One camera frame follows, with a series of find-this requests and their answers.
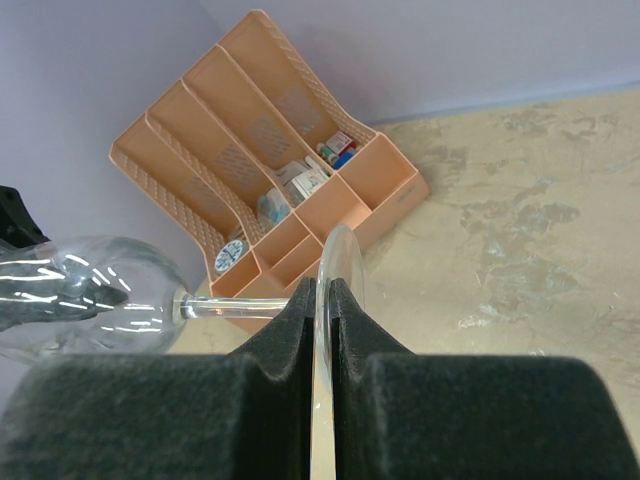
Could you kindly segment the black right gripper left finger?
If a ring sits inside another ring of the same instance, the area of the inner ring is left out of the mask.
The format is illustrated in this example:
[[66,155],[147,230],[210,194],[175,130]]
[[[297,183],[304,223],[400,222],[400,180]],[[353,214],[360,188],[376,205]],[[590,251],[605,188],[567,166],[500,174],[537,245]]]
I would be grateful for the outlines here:
[[5,479],[305,479],[313,310],[226,355],[71,355],[33,367],[1,419]]

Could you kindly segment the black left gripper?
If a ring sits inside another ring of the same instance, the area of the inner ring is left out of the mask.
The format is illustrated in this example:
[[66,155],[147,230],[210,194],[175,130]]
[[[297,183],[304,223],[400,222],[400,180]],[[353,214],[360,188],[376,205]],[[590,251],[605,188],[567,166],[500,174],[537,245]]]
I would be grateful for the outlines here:
[[[49,241],[30,216],[17,189],[1,186],[1,249]],[[128,293],[72,254],[54,258],[1,257],[1,328],[28,323],[88,320],[128,301]]]

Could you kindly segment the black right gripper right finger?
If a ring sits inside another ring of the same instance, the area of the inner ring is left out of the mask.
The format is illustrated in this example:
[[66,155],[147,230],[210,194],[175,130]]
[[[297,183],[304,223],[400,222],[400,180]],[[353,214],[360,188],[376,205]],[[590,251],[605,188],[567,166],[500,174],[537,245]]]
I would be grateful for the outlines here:
[[332,283],[340,479],[635,479],[639,463],[600,376],[530,355],[417,354]]

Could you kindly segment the clear wine glass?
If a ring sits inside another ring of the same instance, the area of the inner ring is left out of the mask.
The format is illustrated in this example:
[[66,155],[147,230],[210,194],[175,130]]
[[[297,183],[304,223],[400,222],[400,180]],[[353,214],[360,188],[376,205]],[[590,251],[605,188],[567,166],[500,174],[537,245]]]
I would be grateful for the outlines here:
[[192,294],[164,254],[123,237],[5,254],[1,352],[31,370],[1,417],[2,477],[308,478],[333,281],[363,302],[343,225],[284,299]]

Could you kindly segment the round blue white tape roll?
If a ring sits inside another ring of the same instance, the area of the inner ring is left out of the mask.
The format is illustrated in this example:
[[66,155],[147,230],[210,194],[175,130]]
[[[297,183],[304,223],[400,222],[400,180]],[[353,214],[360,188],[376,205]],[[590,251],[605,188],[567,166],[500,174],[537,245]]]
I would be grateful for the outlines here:
[[248,243],[243,239],[234,239],[226,243],[216,255],[214,269],[218,274],[230,270],[249,250]]

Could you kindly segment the blue white plastic pouch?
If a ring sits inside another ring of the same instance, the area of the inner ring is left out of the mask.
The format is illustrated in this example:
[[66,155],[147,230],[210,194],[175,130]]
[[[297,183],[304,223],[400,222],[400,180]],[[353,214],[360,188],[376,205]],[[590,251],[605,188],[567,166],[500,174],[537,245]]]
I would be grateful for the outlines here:
[[264,233],[283,221],[290,212],[290,205],[277,188],[270,189],[257,200],[256,218]]

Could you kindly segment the white paper packets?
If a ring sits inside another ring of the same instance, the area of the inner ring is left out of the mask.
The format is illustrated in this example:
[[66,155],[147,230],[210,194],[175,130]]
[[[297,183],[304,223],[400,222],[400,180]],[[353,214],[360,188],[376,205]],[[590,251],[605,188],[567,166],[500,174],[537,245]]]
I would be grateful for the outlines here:
[[275,175],[295,205],[311,197],[330,178],[324,168],[310,156],[289,162],[277,169]]

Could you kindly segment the peach plastic file organizer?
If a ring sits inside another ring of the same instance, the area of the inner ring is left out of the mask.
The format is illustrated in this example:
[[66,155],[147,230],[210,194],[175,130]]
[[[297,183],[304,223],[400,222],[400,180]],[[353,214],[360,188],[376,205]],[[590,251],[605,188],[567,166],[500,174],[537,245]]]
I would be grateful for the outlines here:
[[[351,136],[342,166],[264,233],[256,204],[283,189],[275,171],[337,131]],[[112,144],[111,161],[200,247],[210,291],[281,297],[317,274],[331,230],[349,226],[371,246],[423,201],[422,175],[383,133],[353,118],[279,27],[249,12]],[[249,250],[227,272],[214,260],[231,240]]]

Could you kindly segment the red white small box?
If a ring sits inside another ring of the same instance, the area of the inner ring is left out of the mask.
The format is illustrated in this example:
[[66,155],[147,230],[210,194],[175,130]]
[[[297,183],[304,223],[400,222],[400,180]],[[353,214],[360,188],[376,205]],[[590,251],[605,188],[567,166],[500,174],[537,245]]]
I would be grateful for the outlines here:
[[337,156],[357,147],[355,140],[343,131],[337,131],[325,144]]

